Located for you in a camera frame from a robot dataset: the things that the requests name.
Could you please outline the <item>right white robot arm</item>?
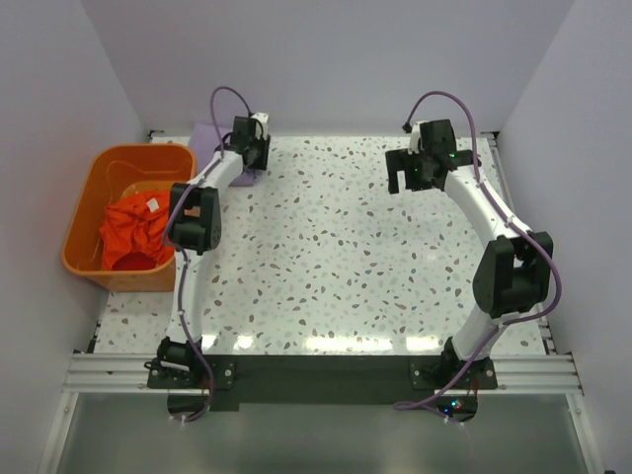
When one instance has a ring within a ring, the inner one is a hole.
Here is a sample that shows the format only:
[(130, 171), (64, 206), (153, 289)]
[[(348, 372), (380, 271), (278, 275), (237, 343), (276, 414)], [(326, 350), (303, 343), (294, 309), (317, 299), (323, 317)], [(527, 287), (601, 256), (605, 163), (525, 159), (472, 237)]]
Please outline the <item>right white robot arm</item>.
[(472, 280), (475, 306), (445, 344), (442, 381), (463, 387), (475, 375), (475, 361), (489, 357), (510, 321), (546, 299), (553, 241), (534, 232), (490, 187), (478, 153), (460, 149), (449, 120), (405, 124), (405, 149), (386, 153), (388, 191), (439, 190), (459, 207), (483, 247)]

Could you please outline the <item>purple t shirt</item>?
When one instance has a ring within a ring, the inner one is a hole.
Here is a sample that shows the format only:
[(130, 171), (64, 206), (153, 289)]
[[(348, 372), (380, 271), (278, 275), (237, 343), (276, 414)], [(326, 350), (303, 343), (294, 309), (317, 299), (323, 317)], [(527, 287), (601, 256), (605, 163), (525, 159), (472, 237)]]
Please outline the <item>purple t shirt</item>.
[[(215, 149), (219, 146), (219, 138), (211, 124), (197, 122), (188, 143), (188, 147), (193, 151), (197, 159), (197, 173), (209, 164), (213, 158)], [(233, 188), (253, 187), (256, 182), (255, 171), (244, 171), (232, 183)]]

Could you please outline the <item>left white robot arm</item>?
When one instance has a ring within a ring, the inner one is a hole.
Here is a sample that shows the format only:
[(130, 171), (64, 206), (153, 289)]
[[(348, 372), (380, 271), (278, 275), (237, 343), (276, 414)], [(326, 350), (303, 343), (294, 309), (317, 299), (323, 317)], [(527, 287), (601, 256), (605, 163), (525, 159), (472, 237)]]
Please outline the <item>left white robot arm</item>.
[(220, 198), (245, 172), (267, 169), (269, 121), (265, 113), (235, 118), (228, 140), (219, 142), (200, 173), (170, 190), (165, 242), (174, 248), (175, 287), (170, 322), (157, 359), (183, 387), (198, 385), (204, 376), (198, 293), (211, 252), (221, 239)]

